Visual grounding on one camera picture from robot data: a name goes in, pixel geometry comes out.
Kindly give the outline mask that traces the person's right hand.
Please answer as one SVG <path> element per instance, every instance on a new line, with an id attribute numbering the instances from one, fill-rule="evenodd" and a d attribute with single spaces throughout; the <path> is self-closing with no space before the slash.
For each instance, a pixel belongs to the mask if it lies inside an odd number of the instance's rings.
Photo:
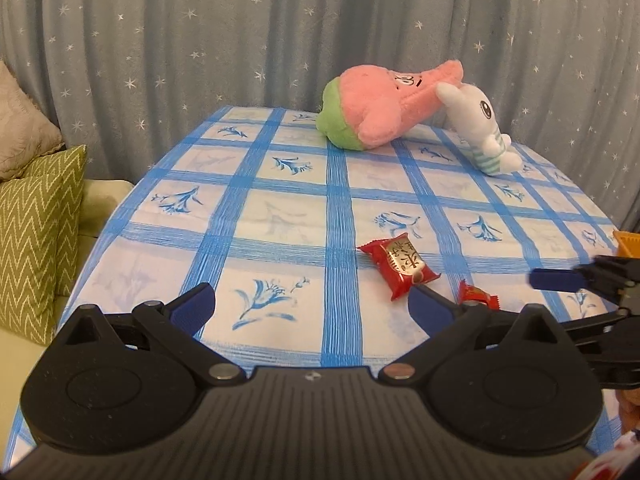
<path id="1" fill-rule="evenodd" d="M 640 422 L 640 389 L 616 390 L 618 401 L 618 417 L 620 418 L 620 433 L 639 428 Z"/>

